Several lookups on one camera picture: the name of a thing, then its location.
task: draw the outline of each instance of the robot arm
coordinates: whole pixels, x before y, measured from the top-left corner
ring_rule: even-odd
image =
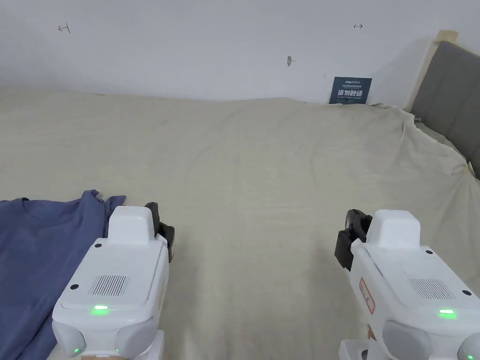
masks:
[[[429,247],[406,211],[347,214],[335,256],[376,340],[342,341],[342,360],[480,359],[480,300]]]
[[[156,203],[118,206],[108,224],[55,304],[55,337],[69,357],[159,360],[175,229],[159,221]]]

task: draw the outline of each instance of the dark blue sign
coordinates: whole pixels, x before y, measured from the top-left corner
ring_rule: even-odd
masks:
[[[372,79],[335,77],[330,104],[366,104]]]

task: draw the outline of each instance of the vent grille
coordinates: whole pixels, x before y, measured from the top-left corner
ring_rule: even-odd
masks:
[[[409,278],[418,296],[428,300],[456,300],[452,292],[439,279]]]
[[[125,293],[129,276],[99,275],[88,292],[93,296],[122,296]]]

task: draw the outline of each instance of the red label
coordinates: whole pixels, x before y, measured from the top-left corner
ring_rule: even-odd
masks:
[[[363,298],[365,299],[365,302],[367,303],[370,314],[373,314],[373,312],[375,311],[375,302],[373,301],[372,295],[368,291],[367,284],[365,284],[365,280],[363,280],[363,277],[360,279],[360,291],[363,295]]]
[[[167,282],[165,281],[165,279],[163,279],[162,281],[162,288],[160,290],[160,296],[158,297],[158,309],[160,310],[160,308],[162,307],[162,303],[163,303],[163,296],[165,295],[165,288],[167,287]]]

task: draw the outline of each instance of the upholstered headboard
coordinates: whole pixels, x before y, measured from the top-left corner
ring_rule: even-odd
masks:
[[[411,113],[450,140],[480,174],[480,56],[441,42]]]

